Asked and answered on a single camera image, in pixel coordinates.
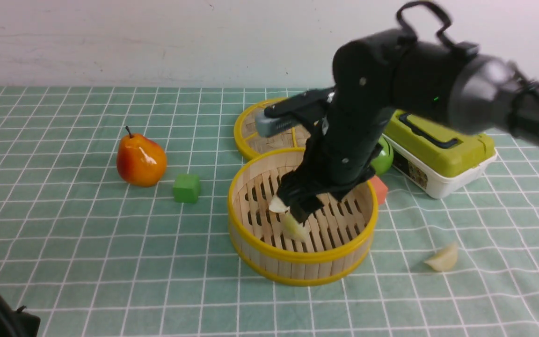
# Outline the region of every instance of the bamboo steamer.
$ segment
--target bamboo steamer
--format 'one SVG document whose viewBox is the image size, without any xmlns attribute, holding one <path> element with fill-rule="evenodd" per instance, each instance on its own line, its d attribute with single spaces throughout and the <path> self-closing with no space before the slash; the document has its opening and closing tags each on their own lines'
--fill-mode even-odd
<svg viewBox="0 0 539 337">
<path fill-rule="evenodd" d="M 361 264 L 374 238 L 378 201 L 371 182 L 358 185 L 341 203 L 320 195 L 325 206 L 304 224 L 310 240 L 286 239 L 283 215 L 268 205 L 280 177 L 297 168 L 303 153 L 301 147 L 265 152 L 238 171 L 228 192 L 229 234 L 238 255 L 260 275 L 291 286 L 318 286 Z"/>
<path fill-rule="evenodd" d="M 253 104 L 238 117 L 234 124 L 234 140 L 236 141 L 238 152 L 245 160 L 249 161 L 261 154 L 278 149 L 305 147 L 306 139 L 311 135 L 301 125 L 270 138 L 260 137 L 257 133 L 255 128 L 257 114 L 263 113 L 263 109 L 266 107 L 285 99 L 285 97 L 272 98 Z"/>
</svg>

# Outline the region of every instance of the white container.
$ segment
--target white container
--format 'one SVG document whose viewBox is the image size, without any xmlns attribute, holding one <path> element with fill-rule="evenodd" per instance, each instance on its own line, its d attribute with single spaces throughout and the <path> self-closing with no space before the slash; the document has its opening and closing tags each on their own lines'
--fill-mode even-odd
<svg viewBox="0 0 539 337">
<path fill-rule="evenodd" d="M 486 167 L 498 157 L 498 152 L 495 149 L 494 155 L 481 162 L 477 167 L 470 168 L 456 177 L 443 177 L 430 168 L 430 166 L 413 156 L 409 151 L 395 143 L 395 141 L 386 135 L 383 136 L 395 151 L 395 160 L 392 167 L 395 167 L 396 170 L 408 177 L 410 181 L 414 182 L 415 185 L 419 186 L 419 188 L 424 190 L 428 196 L 434 199 L 445 198 L 452 192 L 475 181 L 475 179 L 478 179 L 483 175 L 484 171 L 486 171 Z M 397 162 L 400 163 L 403 158 L 406 160 L 408 170 L 403 170 L 400 165 L 397 165 Z"/>
</svg>

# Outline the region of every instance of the white wall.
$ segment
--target white wall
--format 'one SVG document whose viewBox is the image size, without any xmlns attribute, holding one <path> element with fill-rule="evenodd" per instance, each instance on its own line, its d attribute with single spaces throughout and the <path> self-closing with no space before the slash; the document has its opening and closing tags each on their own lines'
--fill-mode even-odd
<svg viewBox="0 0 539 337">
<path fill-rule="evenodd" d="M 402 0 L 0 0 L 0 85 L 317 87 Z M 455 40 L 539 79 L 539 1 L 440 0 Z M 421 37 L 436 19 L 406 12 Z"/>
</svg>

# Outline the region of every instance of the yellow rim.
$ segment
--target yellow rim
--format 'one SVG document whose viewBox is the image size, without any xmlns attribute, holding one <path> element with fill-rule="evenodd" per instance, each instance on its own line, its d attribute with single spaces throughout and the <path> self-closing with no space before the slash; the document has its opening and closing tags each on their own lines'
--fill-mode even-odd
<svg viewBox="0 0 539 337">
<path fill-rule="evenodd" d="M 305 149 L 301 147 L 293 147 L 289 149 L 279 149 L 279 150 L 270 151 L 265 154 L 259 155 L 256 158 L 253 158 L 238 171 L 232 183 L 230 184 L 230 190 L 228 191 L 227 204 L 228 204 L 228 216 L 230 218 L 230 221 L 234 224 L 234 228 L 238 230 L 238 233 L 240 233 L 241 237 L 249 245 L 251 245 L 251 247 L 255 248 L 257 251 L 261 252 L 265 256 L 269 256 L 277 260 L 293 262 L 293 263 L 324 263 L 324 262 L 331 262 L 333 260 L 346 256 L 350 252 L 355 251 L 360 245 L 362 245 L 365 242 L 365 240 L 368 237 L 370 237 L 370 235 L 374 232 L 374 228 L 376 226 L 377 216 L 378 216 L 378 201 L 377 201 L 377 196 L 376 196 L 376 190 L 374 190 L 374 187 L 369 181 L 367 182 L 367 186 L 370 188 L 371 200 L 372 200 L 372 210 L 371 210 L 371 217 L 370 217 L 369 222 L 366 224 L 363 232 L 357 235 L 355 239 L 353 239 L 349 243 L 346 243 L 346 245 L 342 245 L 338 248 L 330 249 L 329 251 L 291 252 L 291 251 L 285 251 L 283 249 L 273 247 L 261 240 L 258 240 L 256 237 L 254 237 L 254 235 L 249 233 L 244 228 L 244 226 L 241 224 L 241 222 L 238 220 L 236 216 L 236 211 L 234 210 L 232 200 L 233 200 L 233 194 L 234 194 L 234 186 L 236 185 L 236 181 L 238 180 L 238 177 L 240 177 L 242 173 L 244 173 L 244 171 L 248 170 L 248 168 L 252 164 L 254 164 L 255 162 L 259 160 L 267 158 L 268 156 L 282 154 L 285 152 L 295 152 L 295 151 L 303 152 L 305 151 Z"/>
<path fill-rule="evenodd" d="M 253 104 L 250 107 L 246 108 L 245 111 L 243 111 L 240 114 L 240 116 L 237 118 L 236 123 L 234 124 L 234 140 L 236 141 L 236 147 L 238 149 L 238 152 L 240 152 L 240 154 L 244 157 L 245 160 L 249 161 L 259 156 L 259 152 L 253 150 L 251 147 L 249 147 L 249 145 L 247 145 L 247 141 L 257 135 L 256 132 L 252 134 L 251 136 L 248 136 L 247 138 L 244 138 L 242 136 L 242 124 L 244 123 L 244 120 L 255 109 L 260 108 L 260 107 L 267 107 L 268 105 L 280 102 L 285 99 L 286 97 L 270 98 L 269 100 L 265 100 L 257 104 Z M 292 143 L 294 145 L 297 145 L 297 137 L 295 135 L 294 129 L 292 130 Z"/>
<path fill-rule="evenodd" d="M 253 263 L 251 260 L 249 260 L 248 257 L 245 256 L 245 254 L 238 248 L 237 244 L 234 241 L 234 236 L 232 232 L 230 233 L 230 241 L 232 241 L 234 250 L 237 252 L 238 256 L 249 266 L 251 269 L 253 269 L 256 273 L 259 275 L 270 279 L 271 281 L 276 281 L 278 283 L 285 284 L 287 286 L 322 286 L 323 284 L 332 283 L 335 281 L 338 281 L 339 279 L 342 279 L 346 277 L 348 274 L 352 273 L 363 263 L 365 260 L 367 254 L 370 252 L 371 244 L 370 243 L 367 246 L 367 250 L 363 252 L 363 255 L 357 260 L 351 267 L 348 269 L 341 271 L 338 274 L 332 275 L 327 278 L 318 278 L 318 279 L 294 279 L 294 278 L 287 278 L 287 277 L 281 277 L 279 275 L 276 275 L 274 273 L 270 273 L 269 271 L 264 271 L 259 266 L 257 266 L 255 263 Z"/>
</svg>

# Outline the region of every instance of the green lid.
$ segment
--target green lid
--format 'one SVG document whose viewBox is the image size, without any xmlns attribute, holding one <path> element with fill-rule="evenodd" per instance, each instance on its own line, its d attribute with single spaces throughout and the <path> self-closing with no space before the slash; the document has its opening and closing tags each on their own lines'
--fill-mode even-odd
<svg viewBox="0 0 539 337">
<path fill-rule="evenodd" d="M 384 134 L 444 177 L 456 177 L 495 155 L 494 140 L 486 134 L 460 134 L 401 110 Z"/>
</svg>

